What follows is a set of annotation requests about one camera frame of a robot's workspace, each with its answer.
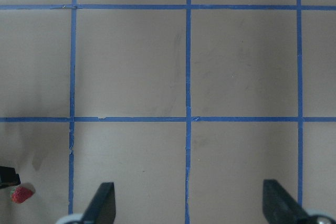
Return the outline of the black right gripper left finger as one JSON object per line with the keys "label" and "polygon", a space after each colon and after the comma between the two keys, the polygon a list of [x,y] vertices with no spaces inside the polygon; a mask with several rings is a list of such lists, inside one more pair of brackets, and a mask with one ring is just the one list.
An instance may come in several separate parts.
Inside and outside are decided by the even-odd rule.
{"label": "black right gripper left finger", "polygon": [[115,203],[114,183],[102,183],[84,212],[82,223],[113,224],[116,218]]}

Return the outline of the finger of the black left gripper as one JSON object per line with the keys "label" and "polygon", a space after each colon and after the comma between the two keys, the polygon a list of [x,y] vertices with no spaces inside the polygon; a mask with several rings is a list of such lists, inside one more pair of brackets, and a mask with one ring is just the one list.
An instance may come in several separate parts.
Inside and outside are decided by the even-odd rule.
{"label": "finger of the black left gripper", "polygon": [[15,168],[13,167],[1,166],[0,176],[1,189],[20,185],[20,176],[18,173],[16,173]]}

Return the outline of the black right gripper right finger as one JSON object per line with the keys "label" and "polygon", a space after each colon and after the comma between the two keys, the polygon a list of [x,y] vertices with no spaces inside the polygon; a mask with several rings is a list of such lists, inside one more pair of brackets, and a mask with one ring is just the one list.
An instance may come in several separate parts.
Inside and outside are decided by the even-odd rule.
{"label": "black right gripper right finger", "polygon": [[265,179],[262,188],[263,215],[268,223],[307,223],[307,212],[277,180]]}

